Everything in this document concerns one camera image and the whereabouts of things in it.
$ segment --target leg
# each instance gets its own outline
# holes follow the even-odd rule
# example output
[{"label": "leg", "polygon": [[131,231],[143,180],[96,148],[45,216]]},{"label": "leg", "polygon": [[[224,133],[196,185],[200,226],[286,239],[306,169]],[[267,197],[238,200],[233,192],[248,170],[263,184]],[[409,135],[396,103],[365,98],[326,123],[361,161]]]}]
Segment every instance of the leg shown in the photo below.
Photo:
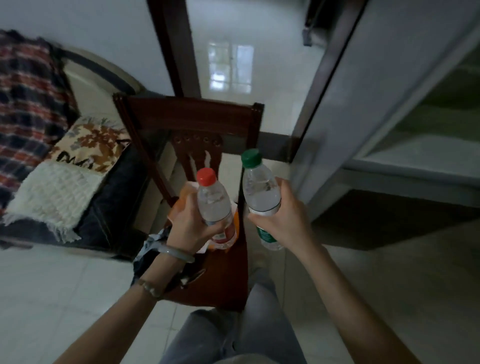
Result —
[{"label": "leg", "polygon": [[257,353],[279,364],[306,364],[292,325],[280,307],[268,271],[255,271],[249,284],[252,290],[236,333],[226,341],[227,356]]},{"label": "leg", "polygon": [[231,331],[235,316],[218,310],[191,313],[160,364],[212,364],[221,360],[225,336]]}]

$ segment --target red and blue plaid fabric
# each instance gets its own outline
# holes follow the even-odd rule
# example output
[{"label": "red and blue plaid fabric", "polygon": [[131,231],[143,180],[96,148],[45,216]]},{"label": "red and blue plaid fabric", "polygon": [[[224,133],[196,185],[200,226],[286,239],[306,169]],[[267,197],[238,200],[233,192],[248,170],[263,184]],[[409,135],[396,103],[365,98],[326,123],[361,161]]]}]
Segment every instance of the red and blue plaid fabric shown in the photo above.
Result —
[{"label": "red and blue plaid fabric", "polygon": [[58,50],[0,30],[0,215],[78,118]]}]

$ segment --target bracelet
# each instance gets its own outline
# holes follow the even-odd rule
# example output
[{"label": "bracelet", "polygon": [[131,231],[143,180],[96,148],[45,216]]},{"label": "bracelet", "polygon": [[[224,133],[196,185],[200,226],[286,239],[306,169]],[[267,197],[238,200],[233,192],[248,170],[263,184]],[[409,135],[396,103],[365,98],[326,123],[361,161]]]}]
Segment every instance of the bracelet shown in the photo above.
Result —
[{"label": "bracelet", "polygon": [[158,293],[158,291],[155,289],[154,286],[152,286],[150,283],[147,281],[139,278],[137,281],[137,284],[139,286],[142,286],[145,291],[147,291],[153,298],[155,298],[157,301],[160,301],[162,299],[162,294]]},{"label": "bracelet", "polygon": [[168,255],[171,255],[187,263],[193,263],[195,261],[195,258],[193,257],[193,255],[190,255],[180,249],[176,249],[165,244],[160,244],[158,247],[158,251],[160,253],[166,253]]}]

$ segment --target person's right arm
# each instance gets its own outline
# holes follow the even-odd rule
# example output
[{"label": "person's right arm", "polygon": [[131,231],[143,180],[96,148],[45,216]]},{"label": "person's right arm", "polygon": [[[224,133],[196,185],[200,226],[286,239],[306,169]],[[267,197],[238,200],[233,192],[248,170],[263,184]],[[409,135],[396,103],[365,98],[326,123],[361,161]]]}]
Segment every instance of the person's right arm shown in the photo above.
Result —
[{"label": "person's right arm", "polygon": [[305,206],[290,184],[277,179],[282,193],[279,211],[249,219],[273,235],[302,262],[356,364],[420,363],[390,327],[362,300],[327,250],[316,243]]}]

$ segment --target wooden chair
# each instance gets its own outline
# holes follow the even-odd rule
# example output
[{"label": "wooden chair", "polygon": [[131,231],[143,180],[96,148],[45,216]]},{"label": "wooden chair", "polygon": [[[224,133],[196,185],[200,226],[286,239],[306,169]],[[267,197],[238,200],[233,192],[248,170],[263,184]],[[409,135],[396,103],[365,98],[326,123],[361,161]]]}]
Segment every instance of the wooden chair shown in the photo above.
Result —
[{"label": "wooden chair", "polygon": [[[255,148],[264,110],[264,106],[257,103],[244,106],[183,97],[139,98],[115,94],[113,99],[151,178],[170,206],[178,197],[158,168],[155,156],[140,132],[170,130],[170,140],[185,175],[189,181],[195,181],[190,158],[198,170],[205,167],[206,152],[210,155],[210,167],[218,175],[222,135],[240,137],[245,140],[245,149]],[[241,185],[239,189],[240,233],[237,241],[227,253],[208,251],[197,254],[195,263],[187,264],[184,273],[198,278],[187,284],[172,282],[165,294],[166,299],[234,311],[244,308],[248,296],[248,264]]]}]

